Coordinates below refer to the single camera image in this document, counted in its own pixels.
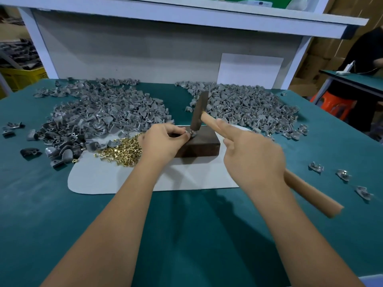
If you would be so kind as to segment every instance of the hammer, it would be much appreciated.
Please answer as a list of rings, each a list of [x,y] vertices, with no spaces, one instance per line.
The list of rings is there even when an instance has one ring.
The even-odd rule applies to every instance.
[[[206,106],[208,104],[209,92],[204,91],[200,94],[199,99],[195,105],[192,122],[190,124],[190,130],[192,131],[192,136],[200,129],[202,122],[212,128],[222,137],[225,137],[223,131],[219,128],[215,118],[210,116],[205,112]],[[285,183],[292,188],[296,193],[301,197],[306,199],[310,204],[316,207],[320,212],[322,212],[326,217],[333,218],[338,215],[341,210],[344,208],[341,204],[320,192],[315,187],[311,186],[309,183],[305,182],[302,178],[298,177],[291,171],[285,169]]]

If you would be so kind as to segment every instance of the red stool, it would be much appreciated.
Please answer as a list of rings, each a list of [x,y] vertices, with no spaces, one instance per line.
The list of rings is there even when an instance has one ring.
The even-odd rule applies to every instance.
[[[316,95],[311,98],[310,102],[313,102],[315,97]],[[322,99],[324,99],[324,102],[321,106],[321,109],[325,110],[333,116],[336,116],[340,110],[344,109],[342,115],[339,118],[342,121],[347,118],[347,115],[355,102],[350,99],[341,99],[340,97],[333,96],[328,91],[324,93]]]

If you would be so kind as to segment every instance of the green tabletop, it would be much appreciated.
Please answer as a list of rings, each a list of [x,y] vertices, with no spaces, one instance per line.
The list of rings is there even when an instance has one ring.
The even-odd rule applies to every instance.
[[[30,161],[20,155],[25,147],[44,149],[40,141],[26,141],[27,131],[39,129],[55,104],[73,99],[33,98],[40,87],[54,87],[54,80],[41,80],[0,101],[0,125],[26,124],[15,137],[0,137],[2,287],[41,284],[113,197],[73,193],[67,187],[71,165],[56,171],[45,155]],[[177,124],[190,122],[184,108],[191,96],[183,88],[148,83],[137,88],[163,99]],[[288,169],[345,208],[330,220],[296,196],[299,204],[358,276],[382,273],[382,146],[291,91],[280,98],[300,107],[299,122],[310,131],[300,141],[275,135]],[[312,161],[324,166],[321,175],[308,170]],[[352,174],[349,184],[335,175],[337,169]],[[375,194],[369,204],[354,192],[357,185]],[[153,193],[133,286],[289,285],[264,221],[240,189]]]
[[[356,73],[349,73],[347,75],[338,75],[332,70],[320,70],[321,73],[327,74],[333,78],[339,79],[340,81],[346,81],[354,85],[370,89],[372,91],[383,94],[383,78],[373,77],[370,75],[359,75]]]

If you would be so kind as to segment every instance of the pile of brass rivets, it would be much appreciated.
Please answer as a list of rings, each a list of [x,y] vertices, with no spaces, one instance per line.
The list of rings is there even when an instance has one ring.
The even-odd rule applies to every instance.
[[[142,149],[138,143],[137,137],[120,139],[121,145],[114,148],[100,150],[99,157],[108,162],[116,161],[117,165],[133,167],[141,157]]]

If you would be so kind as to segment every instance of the white shelf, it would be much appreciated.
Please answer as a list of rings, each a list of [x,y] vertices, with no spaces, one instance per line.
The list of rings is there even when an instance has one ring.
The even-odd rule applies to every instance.
[[[0,0],[16,7],[222,28],[342,38],[368,19],[264,8],[212,0]]]

